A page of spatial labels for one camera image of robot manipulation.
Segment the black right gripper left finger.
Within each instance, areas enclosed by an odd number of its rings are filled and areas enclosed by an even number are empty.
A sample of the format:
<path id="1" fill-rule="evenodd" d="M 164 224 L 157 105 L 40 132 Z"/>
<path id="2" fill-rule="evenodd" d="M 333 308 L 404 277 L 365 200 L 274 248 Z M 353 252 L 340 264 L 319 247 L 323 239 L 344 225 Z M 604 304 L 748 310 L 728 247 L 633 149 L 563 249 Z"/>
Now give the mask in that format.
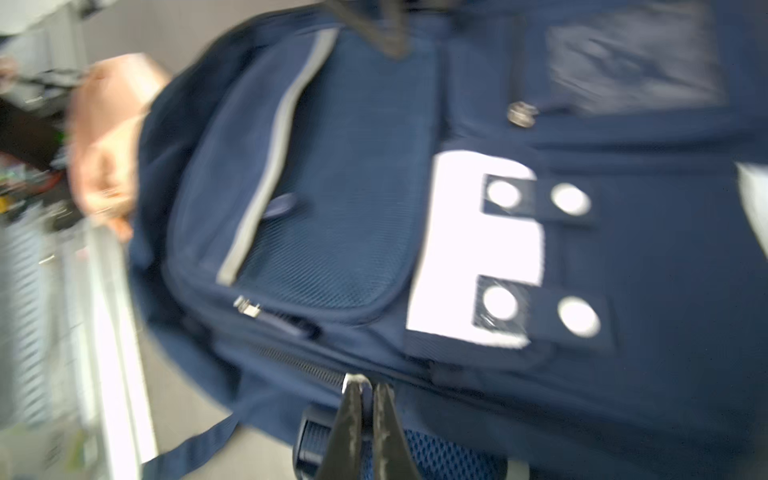
<path id="1" fill-rule="evenodd" d="M 363 377 L 347 377 L 317 480 L 357 480 L 361 471 Z"/>

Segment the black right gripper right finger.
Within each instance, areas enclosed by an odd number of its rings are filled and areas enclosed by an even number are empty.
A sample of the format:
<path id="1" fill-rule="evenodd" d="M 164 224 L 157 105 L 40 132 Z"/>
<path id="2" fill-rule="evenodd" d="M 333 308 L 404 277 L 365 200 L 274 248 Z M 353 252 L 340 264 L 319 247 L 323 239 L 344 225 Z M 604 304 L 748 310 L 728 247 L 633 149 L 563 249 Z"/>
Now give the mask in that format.
<path id="1" fill-rule="evenodd" d="M 378 384 L 373 393 L 373 473 L 376 480 L 419 480 L 391 386 Z"/>

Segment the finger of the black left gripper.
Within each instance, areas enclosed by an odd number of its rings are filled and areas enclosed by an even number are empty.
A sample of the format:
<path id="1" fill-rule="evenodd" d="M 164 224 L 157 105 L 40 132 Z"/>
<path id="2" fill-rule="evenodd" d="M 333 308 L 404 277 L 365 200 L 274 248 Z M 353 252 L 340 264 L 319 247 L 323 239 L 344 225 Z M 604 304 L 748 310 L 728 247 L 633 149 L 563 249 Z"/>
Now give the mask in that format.
<path id="1" fill-rule="evenodd" d="M 326 0 L 323 6 L 385 56 L 405 57 L 408 54 L 405 1 L 380 1 L 381 20 L 365 16 L 349 1 Z"/>

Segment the navy blue student backpack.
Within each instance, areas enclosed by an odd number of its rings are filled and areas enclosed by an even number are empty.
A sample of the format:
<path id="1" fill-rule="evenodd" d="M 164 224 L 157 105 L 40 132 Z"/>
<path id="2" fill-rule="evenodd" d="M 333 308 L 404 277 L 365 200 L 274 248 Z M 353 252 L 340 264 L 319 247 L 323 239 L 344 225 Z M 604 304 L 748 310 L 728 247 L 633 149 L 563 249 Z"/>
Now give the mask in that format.
<path id="1" fill-rule="evenodd" d="M 347 377 L 420 479 L 767 475 L 767 5 L 405 1 L 250 19 L 141 131 L 130 280 L 226 419 L 316 479 Z"/>

